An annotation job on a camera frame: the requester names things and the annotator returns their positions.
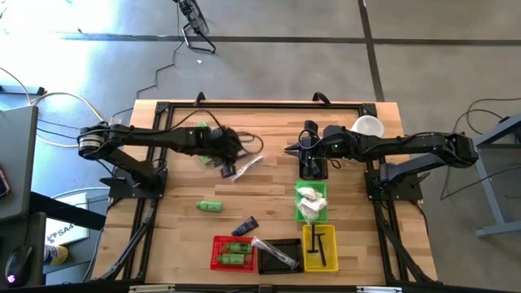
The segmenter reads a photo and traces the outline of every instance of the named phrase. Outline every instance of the white cup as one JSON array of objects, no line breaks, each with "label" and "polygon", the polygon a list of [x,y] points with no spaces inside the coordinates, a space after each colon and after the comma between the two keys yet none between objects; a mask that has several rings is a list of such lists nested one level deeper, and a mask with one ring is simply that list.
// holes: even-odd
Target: white cup
[{"label": "white cup", "polygon": [[373,116],[362,116],[352,125],[351,131],[362,133],[365,135],[374,135],[383,138],[385,128],[382,121]]}]

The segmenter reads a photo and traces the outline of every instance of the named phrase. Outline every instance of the green plastic basket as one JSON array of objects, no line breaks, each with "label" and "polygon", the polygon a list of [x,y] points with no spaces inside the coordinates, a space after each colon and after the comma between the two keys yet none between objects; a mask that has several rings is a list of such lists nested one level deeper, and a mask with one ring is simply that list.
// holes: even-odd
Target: green plastic basket
[{"label": "green plastic basket", "polygon": [[[300,195],[300,193],[297,191],[297,189],[301,187],[311,187],[315,189],[316,191],[322,193],[324,196],[324,199],[327,199],[327,184],[324,181],[304,181],[299,180],[296,182],[296,188],[295,188],[295,198],[296,202],[298,203],[304,196]],[[306,222],[304,219],[304,216],[302,216],[302,213],[298,209],[298,207],[295,204],[295,219],[297,221]],[[327,222],[327,206],[320,210],[320,213],[318,214],[318,219],[315,220],[313,223],[326,223]]]}]

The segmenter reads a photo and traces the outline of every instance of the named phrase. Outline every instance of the black plastic tray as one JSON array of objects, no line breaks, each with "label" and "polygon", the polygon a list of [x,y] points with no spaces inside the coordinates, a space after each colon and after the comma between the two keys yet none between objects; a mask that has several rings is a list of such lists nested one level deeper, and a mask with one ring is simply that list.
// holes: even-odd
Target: black plastic tray
[{"label": "black plastic tray", "polygon": [[268,252],[259,249],[259,261],[257,262],[259,267],[259,274],[304,272],[304,257],[302,256],[302,241],[300,239],[275,239],[263,241],[266,241],[267,243],[280,249],[292,259],[298,261],[299,265],[297,265],[295,269],[291,270],[289,265],[284,264],[278,258],[272,256]]}]

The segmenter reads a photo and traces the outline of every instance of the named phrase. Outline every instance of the computer mouse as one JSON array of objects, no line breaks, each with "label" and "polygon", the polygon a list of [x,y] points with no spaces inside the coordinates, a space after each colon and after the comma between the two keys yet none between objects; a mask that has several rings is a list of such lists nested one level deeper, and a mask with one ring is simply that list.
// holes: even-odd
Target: computer mouse
[{"label": "computer mouse", "polygon": [[23,286],[29,279],[30,256],[33,248],[22,245],[17,247],[6,262],[6,284],[8,287]]}]

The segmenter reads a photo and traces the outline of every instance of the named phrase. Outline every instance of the green tube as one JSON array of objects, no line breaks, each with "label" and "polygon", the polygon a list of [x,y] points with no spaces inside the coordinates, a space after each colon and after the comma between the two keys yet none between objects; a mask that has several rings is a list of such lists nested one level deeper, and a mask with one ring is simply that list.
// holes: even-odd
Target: green tube
[{"label": "green tube", "polygon": [[217,257],[223,265],[244,265],[244,255],[226,253]]},{"label": "green tube", "polygon": [[203,212],[221,212],[222,211],[222,203],[221,202],[212,202],[212,201],[202,201],[195,204],[195,207],[200,209]]},{"label": "green tube", "polygon": [[228,249],[231,253],[252,253],[252,245],[248,243],[227,243],[226,249]]}]

